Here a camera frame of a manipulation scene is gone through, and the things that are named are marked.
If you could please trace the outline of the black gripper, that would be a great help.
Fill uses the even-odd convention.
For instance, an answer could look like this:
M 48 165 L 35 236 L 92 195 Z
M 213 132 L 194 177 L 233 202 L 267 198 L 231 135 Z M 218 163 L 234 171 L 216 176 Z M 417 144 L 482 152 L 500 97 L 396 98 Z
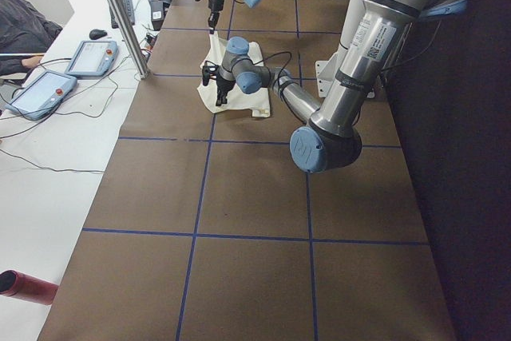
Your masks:
M 208 0 L 208 8 L 210 9 L 208 33 L 213 35 L 216 32 L 215 26 L 219 21 L 220 12 L 222 11 L 222 0 Z
M 221 107 L 222 105 L 226 105 L 228 103 L 228 93 L 233 90 L 235 85 L 234 81 L 225 79 L 220 75 L 216 76 L 216 86 L 217 86 L 217 98 L 216 98 L 216 107 Z

